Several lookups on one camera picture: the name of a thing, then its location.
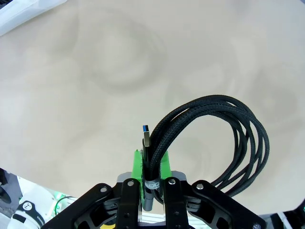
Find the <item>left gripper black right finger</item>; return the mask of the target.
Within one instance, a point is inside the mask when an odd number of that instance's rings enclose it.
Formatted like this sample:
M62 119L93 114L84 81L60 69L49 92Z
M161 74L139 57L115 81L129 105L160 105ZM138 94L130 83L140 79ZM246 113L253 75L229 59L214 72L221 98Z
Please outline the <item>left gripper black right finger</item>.
M163 205L167 229L189 229L191 215L211 229L266 229L266 222L205 180L188 184L184 173L171 171L162 157Z

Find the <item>clear plastic storage box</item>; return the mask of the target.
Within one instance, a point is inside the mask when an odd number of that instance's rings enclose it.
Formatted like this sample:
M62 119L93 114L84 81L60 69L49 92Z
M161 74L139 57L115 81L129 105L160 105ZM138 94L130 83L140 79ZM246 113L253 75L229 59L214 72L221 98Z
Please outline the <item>clear plastic storage box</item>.
M0 0L0 37L67 0Z

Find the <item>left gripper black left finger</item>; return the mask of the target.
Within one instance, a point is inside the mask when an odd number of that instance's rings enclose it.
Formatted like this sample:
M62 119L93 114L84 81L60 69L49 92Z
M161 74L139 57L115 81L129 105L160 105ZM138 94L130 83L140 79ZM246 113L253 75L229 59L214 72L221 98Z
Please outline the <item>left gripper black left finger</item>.
M99 183L48 221L42 229L137 229L141 215L142 154L134 152L132 172L121 174L115 186Z

